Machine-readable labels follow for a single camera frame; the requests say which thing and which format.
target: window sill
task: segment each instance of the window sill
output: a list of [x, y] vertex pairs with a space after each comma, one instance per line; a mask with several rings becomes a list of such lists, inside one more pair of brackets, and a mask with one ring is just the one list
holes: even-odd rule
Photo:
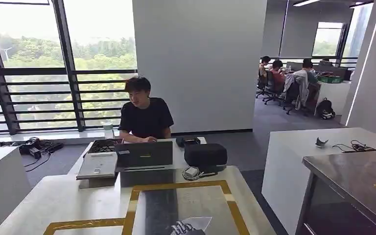
[[[115, 135], [119, 135], [119, 131], [115, 130]], [[26, 141], [31, 137], [38, 137], [43, 140], [52, 140], [61, 142], [63, 144], [82, 144], [90, 143], [94, 140], [104, 137], [104, 130], [87, 130], [83, 132], [78, 131], [54, 131], [54, 132], [39, 132], [39, 133], [24, 133], [24, 134], [1, 134], [0, 142], [12, 141]]]

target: forest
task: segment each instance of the forest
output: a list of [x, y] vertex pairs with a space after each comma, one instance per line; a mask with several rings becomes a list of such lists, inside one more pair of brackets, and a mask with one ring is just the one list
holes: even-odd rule
[[[76, 70], [111, 70], [111, 69], [136, 69], [135, 40], [122, 38], [119, 41], [99, 41], [96, 44], [80, 45], [72, 42], [74, 64]], [[60, 42], [37, 38], [11, 38], [0, 35], [0, 53], [6, 68], [59, 68], [64, 67]], [[123, 80], [135, 74], [88, 74], [78, 75], [79, 81], [86, 80]], [[33, 82], [33, 81], [67, 81], [66, 75], [31, 75], [31, 76], [5, 76], [7, 82]], [[124, 89], [123, 83], [80, 84], [81, 91], [91, 90], [120, 90]], [[10, 92], [39, 92], [39, 91], [69, 91], [69, 85], [17, 85], [8, 86]], [[46, 100], [71, 100], [70, 94], [46, 95], [12, 95], [12, 101], [46, 101]], [[81, 94], [81, 99], [113, 99], [128, 98], [126, 93], [89, 93]], [[118, 108], [124, 102], [86, 102], [84, 109], [92, 108]], [[39, 104], [15, 105], [17, 111], [34, 110], [72, 110], [72, 103], [68, 104]], [[120, 111], [84, 112], [85, 118], [120, 116]], [[34, 119], [60, 119], [75, 118], [73, 112], [49, 114], [18, 114], [20, 120]], [[87, 126], [101, 125], [105, 120], [88, 120]], [[118, 124], [118, 119], [108, 121]], [[75, 121], [58, 122], [33, 122], [20, 123], [22, 129], [42, 127], [69, 127], [76, 126]]]

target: black bag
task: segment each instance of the black bag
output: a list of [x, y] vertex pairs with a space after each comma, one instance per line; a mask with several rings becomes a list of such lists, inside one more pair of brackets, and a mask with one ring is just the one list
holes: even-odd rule
[[324, 120], [333, 119], [335, 117], [335, 112], [332, 108], [332, 102], [327, 98], [322, 100], [321, 103], [316, 106], [316, 114]]

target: short black hair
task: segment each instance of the short black hair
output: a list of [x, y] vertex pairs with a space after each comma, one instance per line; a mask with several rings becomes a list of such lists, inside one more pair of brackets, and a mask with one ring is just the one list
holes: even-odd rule
[[132, 77], [126, 81], [124, 90], [128, 93], [140, 91], [148, 92], [150, 91], [150, 82], [146, 77]]
[[281, 68], [281, 67], [283, 67], [283, 62], [281, 60], [275, 60], [275, 61], [273, 61], [272, 67]]
[[269, 63], [272, 59], [269, 57], [269, 56], [263, 56], [263, 58], [261, 59], [261, 62], [266, 62], [266, 63]]
[[310, 59], [304, 59], [304, 63], [302, 64], [302, 68], [311, 69], [313, 68], [313, 63]]

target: ceiling light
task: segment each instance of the ceiling light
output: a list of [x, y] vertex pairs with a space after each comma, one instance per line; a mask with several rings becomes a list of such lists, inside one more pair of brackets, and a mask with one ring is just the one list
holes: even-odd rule
[[371, 4], [371, 3], [374, 3], [374, 1], [372, 0], [372, 1], [366, 1], [366, 2], [361, 2], [361, 3], [357, 2], [356, 4], [351, 5], [350, 8], [354, 9], [354, 8], [356, 8], [358, 6], [365, 6], [365, 5]]
[[307, 5], [307, 4], [310, 4], [310, 3], [314, 3], [314, 2], [317, 2], [317, 1], [320, 1], [320, 0], [304, 0], [304, 1], [299, 1], [297, 3], [294, 3], [293, 6], [304, 6], [304, 5]]

